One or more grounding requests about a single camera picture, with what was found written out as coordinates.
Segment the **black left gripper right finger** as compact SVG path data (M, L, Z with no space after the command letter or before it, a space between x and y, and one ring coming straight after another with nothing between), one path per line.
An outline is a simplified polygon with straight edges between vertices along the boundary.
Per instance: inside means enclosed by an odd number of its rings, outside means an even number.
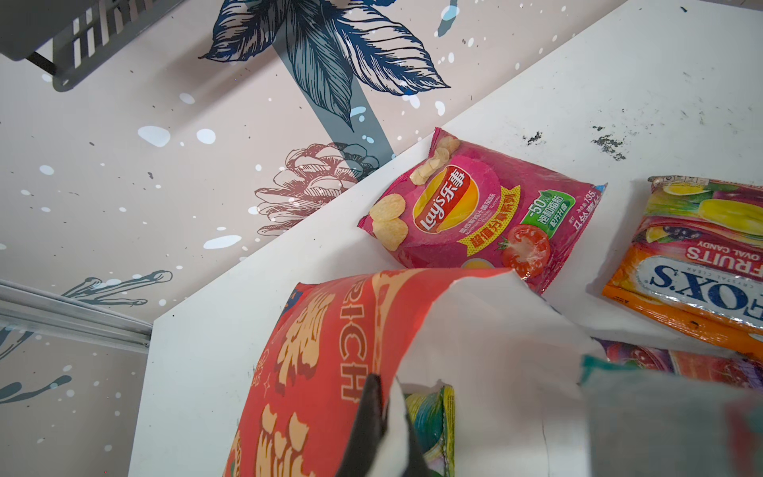
M399 381L395 382L395 405L397 414L395 415L395 431L399 435L397 446L397 460L399 461L399 470L397 476L403 477L427 477L429 468L424 460L421 447L416 437L415 428L411 422L409 409L405 403L405 394Z

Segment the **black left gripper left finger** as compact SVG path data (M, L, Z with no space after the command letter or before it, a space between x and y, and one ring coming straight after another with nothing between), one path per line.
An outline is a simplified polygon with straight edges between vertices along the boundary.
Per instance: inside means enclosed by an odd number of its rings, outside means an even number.
M352 432L337 477L368 476L385 432L383 393L378 375L367 376Z

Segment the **red paper gift bag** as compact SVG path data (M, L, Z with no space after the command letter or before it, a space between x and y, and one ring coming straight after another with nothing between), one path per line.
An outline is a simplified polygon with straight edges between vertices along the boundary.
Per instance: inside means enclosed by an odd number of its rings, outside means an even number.
M336 476L368 375L385 432L368 476L397 476L395 382L455 391L455 476L588 476L577 386L598 347L512 272L395 270L294 289L266 342L228 476Z

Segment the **pink Lay's chips bag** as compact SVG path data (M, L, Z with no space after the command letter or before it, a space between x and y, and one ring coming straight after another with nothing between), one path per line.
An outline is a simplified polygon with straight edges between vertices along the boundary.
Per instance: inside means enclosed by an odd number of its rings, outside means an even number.
M543 294L605 190L439 128L358 226L406 268L506 268Z

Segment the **purple Fox's berries bag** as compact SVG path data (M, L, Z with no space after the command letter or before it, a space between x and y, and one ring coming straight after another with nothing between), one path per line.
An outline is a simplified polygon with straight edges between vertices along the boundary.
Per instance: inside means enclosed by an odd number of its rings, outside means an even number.
M721 358L617 341L596 341L607 360L617 365L762 392L762 365L746 358Z

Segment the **orange Fox's candy bag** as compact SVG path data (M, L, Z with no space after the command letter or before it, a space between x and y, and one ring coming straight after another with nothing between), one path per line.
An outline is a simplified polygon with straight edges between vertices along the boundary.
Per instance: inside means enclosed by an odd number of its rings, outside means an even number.
M762 358L762 189L653 176L603 296L711 345Z

